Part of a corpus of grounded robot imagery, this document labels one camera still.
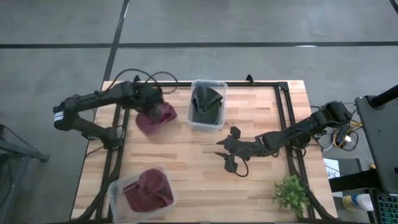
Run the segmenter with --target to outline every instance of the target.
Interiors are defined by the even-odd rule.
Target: green plant
[[[272,195],[273,201],[279,203],[279,208],[290,209],[297,214],[298,217],[303,217],[303,205],[309,205],[310,201],[305,194],[304,188],[300,186],[299,178],[296,175],[285,177],[283,183],[277,184],[275,182],[275,193]]]

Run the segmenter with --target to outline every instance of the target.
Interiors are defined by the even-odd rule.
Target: plastic container
[[[218,119],[218,124],[205,124],[205,123],[196,123],[192,121],[193,117],[193,110],[194,106],[192,102],[190,101],[190,107],[189,107],[189,112],[188,112],[188,121],[187,123],[194,129],[198,131],[204,131],[204,132],[215,132],[219,129],[221,129],[224,124],[225,124],[225,116],[226,116],[226,101],[228,99],[228,85],[225,82],[220,82],[220,81],[212,81],[212,80],[194,80],[191,84],[191,93],[193,93],[193,90],[198,87],[198,86],[203,86],[203,87],[210,87],[217,91],[223,99],[221,100],[221,111],[220,111],[220,117]]]
[[[343,197],[343,205],[347,210],[373,211],[373,204],[369,194],[347,195]]]
[[[129,203],[126,199],[126,196],[122,193],[122,191],[125,187],[137,182],[139,180],[139,176],[145,170],[149,169],[158,169],[166,175],[174,200],[172,204],[170,204],[169,206],[160,208],[158,210],[154,210],[151,212],[134,212],[133,210],[131,210]],[[172,209],[177,203],[177,199],[175,198],[175,193],[173,191],[170,179],[167,176],[167,169],[163,165],[145,167],[140,172],[137,172],[131,177],[128,177],[126,179],[119,179],[112,182],[108,188],[108,196],[109,196],[109,201],[111,203],[113,221],[117,224],[144,222],[152,217],[157,217],[167,212],[168,210]]]

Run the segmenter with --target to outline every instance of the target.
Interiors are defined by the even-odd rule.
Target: dark green cloth
[[[219,124],[221,117],[221,96],[210,87],[198,86],[192,92],[192,121],[204,124]]]

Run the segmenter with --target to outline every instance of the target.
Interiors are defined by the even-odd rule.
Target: concrete floor
[[[0,44],[111,43],[122,4],[3,0]],[[388,0],[131,0],[120,42],[392,40],[398,40],[398,15]],[[52,107],[73,94],[100,89],[109,52],[0,49],[0,123],[51,154],[46,164],[31,162],[13,223],[69,219],[87,141],[77,132],[55,130]],[[257,80],[305,80],[310,103],[322,105],[352,102],[396,85],[397,58],[395,46],[119,49],[111,78],[135,67],[168,71],[180,80],[242,80],[247,74]],[[90,111],[83,117],[93,119]],[[363,132],[359,135],[360,149],[331,149],[324,156],[360,158],[367,169],[363,153],[371,157],[370,151]],[[348,217],[340,207],[339,214],[366,221]]]

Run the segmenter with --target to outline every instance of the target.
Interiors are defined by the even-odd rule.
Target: wooden table
[[[311,114],[304,82],[288,81],[297,121]],[[215,143],[229,134],[232,126],[241,131],[241,140],[253,141],[254,136],[280,130],[275,90],[269,87],[230,87],[228,90],[226,122],[222,130],[210,134],[192,131],[187,124],[190,88],[179,88],[165,101],[174,106],[178,117],[153,136],[145,136],[135,124],[136,112],[131,111],[124,148],[121,178],[128,177],[149,164],[164,164],[176,193],[175,208],[155,222],[289,222],[296,216],[289,209],[279,209],[272,203],[274,182],[289,174],[285,149],[279,157],[252,157],[248,162],[249,175],[240,178],[224,170],[224,160],[214,152],[225,152]],[[285,117],[287,108],[282,93]],[[95,123],[111,126],[115,105],[98,108]],[[88,152],[101,146],[90,142]],[[90,155],[84,163],[72,218],[78,217],[100,189],[106,151]],[[239,173],[244,165],[237,160]],[[307,148],[304,157],[310,188],[317,199],[333,216],[335,204],[326,176],[322,154],[318,146]],[[108,211],[105,201],[104,211]]]

